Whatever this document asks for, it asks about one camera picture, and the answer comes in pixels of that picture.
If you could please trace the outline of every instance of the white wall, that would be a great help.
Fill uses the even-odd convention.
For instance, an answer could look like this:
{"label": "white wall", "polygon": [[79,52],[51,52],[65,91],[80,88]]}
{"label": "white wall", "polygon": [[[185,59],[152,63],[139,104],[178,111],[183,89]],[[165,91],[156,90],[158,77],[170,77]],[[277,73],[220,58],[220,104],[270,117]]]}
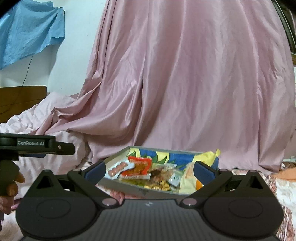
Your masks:
{"label": "white wall", "polygon": [[[0,71],[0,87],[21,86],[26,77],[31,56],[19,60]],[[41,53],[33,56],[26,85],[48,85],[52,46],[46,47]]]}
{"label": "white wall", "polygon": [[[65,13],[65,40],[33,56],[24,85],[46,85],[47,91],[72,95],[80,91],[106,0],[52,0]],[[0,71],[0,87],[20,86],[31,57]]]}
{"label": "white wall", "polygon": [[64,7],[65,40],[53,46],[48,91],[66,95],[79,93],[84,83],[95,35],[106,0],[53,0]]}

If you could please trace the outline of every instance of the human hand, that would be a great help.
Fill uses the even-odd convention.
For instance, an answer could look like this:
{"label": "human hand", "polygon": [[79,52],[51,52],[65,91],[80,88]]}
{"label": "human hand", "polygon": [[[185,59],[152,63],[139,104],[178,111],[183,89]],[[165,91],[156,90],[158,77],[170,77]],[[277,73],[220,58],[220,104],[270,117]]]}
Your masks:
{"label": "human hand", "polygon": [[[15,178],[15,181],[18,183],[24,183],[25,178],[24,176],[19,172],[17,177]],[[11,213],[11,207],[14,204],[15,196],[18,193],[18,187],[17,184],[14,182],[7,186],[7,196],[0,196],[0,211],[5,214]]]}

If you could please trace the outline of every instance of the snack package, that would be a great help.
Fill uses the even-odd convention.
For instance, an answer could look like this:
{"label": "snack package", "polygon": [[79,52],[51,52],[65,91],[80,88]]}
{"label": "snack package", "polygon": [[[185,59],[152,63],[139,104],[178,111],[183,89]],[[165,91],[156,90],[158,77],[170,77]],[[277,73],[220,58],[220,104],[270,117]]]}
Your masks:
{"label": "snack package", "polygon": [[152,164],[151,158],[129,156],[128,160],[131,163],[134,163],[135,166],[133,169],[122,172],[120,175],[121,179],[150,179],[148,170],[150,169]]}
{"label": "snack package", "polygon": [[188,163],[184,175],[180,181],[180,194],[192,194],[198,189],[203,187],[203,184],[194,176],[193,166],[196,161],[202,161],[208,166],[212,166],[215,158],[221,154],[221,151],[217,149],[216,153],[211,151],[196,155],[191,163]]}
{"label": "snack package", "polygon": [[168,183],[174,186],[175,188],[177,188],[179,186],[182,176],[183,176],[182,172],[174,171],[172,176],[168,180]]}
{"label": "snack package", "polygon": [[106,170],[105,177],[111,180],[117,179],[121,172],[129,169],[133,169],[135,164],[130,162],[128,159],[124,159],[115,163],[112,167]]}
{"label": "snack package", "polygon": [[173,180],[176,176],[182,176],[182,172],[178,172],[174,169],[175,164],[159,164],[153,163],[149,170],[150,180],[146,181],[144,187],[148,189],[160,190],[160,191],[172,191],[170,184],[174,184],[174,187],[178,187],[179,182]]}

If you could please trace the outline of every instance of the wooden headboard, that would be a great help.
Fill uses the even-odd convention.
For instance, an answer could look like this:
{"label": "wooden headboard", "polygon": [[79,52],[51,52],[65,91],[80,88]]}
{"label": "wooden headboard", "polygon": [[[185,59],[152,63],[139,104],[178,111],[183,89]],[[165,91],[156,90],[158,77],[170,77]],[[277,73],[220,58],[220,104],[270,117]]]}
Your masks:
{"label": "wooden headboard", "polygon": [[46,96],[46,86],[0,88],[0,123],[39,104]]}

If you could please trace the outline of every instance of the red snack package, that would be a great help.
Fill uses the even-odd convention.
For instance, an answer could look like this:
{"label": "red snack package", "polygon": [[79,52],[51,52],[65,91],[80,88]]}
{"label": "red snack package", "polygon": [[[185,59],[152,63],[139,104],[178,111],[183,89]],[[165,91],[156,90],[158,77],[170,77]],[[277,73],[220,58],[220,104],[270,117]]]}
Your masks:
{"label": "red snack package", "polygon": [[152,165],[151,158],[129,156],[128,160],[131,163],[135,164],[135,168],[122,172],[121,173],[122,177],[147,175],[148,170],[150,169],[150,167]]}

